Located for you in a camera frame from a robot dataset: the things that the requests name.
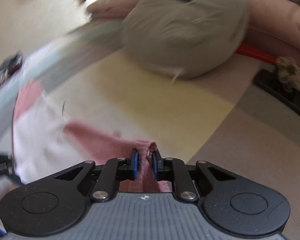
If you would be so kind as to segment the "black hair clip with flower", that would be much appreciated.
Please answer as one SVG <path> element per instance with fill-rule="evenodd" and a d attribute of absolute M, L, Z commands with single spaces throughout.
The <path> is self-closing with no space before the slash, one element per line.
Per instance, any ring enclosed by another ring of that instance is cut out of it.
<path fill-rule="evenodd" d="M 279 56 L 274 70 L 260 70 L 253 84 L 284 103 L 300 116 L 300 68 L 291 57 Z"/>

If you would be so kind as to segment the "grey cat face cushion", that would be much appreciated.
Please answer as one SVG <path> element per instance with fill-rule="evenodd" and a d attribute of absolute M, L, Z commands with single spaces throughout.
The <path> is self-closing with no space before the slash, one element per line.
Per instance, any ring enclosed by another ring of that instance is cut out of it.
<path fill-rule="evenodd" d="M 123 48 L 149 70 L 192 79 L 232 57 L 248 24 L 248 0 L 141 0 L 123 21 Z"/>

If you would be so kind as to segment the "floral cream rolled quilt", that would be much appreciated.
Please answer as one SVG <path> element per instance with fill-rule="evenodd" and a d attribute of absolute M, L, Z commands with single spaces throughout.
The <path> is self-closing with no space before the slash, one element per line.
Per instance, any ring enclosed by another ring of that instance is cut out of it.
<path fill-rule="evenodd" d="M 87 7 L 94 18 L 126 17 L 140 0 L 96 0 Z M 300 67 L 300 0 L 249 0 L 245 42 L 274 56 L 290 55 Z"/>

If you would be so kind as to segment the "pink and white knit sweater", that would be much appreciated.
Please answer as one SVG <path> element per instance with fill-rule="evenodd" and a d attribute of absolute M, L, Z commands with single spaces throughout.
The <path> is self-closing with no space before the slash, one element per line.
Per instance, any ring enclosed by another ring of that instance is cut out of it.
<path fill-rule="evenodd" d="M 16 174 L 25 184 L 51 175 L 85 160 L 103 165 L 107 160 L 139 153 L 138 177 L 121 182 L 128 192 L 169 192 L 164 181 L 157 182 L 151 167 L 151 140 L 126 140 L 118 134 L 99 131 L 62 113 L 37 80 L 18 92 L 13 103 L 11 127 L 0 139 L 0 151 L 12 156 Z"/>

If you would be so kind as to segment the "red stick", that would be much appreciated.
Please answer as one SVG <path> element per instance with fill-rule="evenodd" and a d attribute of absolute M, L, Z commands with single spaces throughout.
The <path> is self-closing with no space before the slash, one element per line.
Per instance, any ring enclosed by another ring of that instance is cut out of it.
<path fill-rule="evenodd" d="M 242 43 L 236 50 L 236 54 L 248 56 L 272 65 L 276 64 L 277 57 L 270 55 L 252 45 Z"/>

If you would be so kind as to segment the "patterned slippers on floor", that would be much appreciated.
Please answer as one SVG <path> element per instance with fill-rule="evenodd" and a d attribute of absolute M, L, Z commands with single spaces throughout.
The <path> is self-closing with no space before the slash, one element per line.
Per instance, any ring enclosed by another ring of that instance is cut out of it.
<path fill-rule="evenodd" d="M 3 61 L 0 66 L 0 87 L 16 72 L 21 70 L 23 67 L 23 62 L 23 54 L 20 51 Z"/>

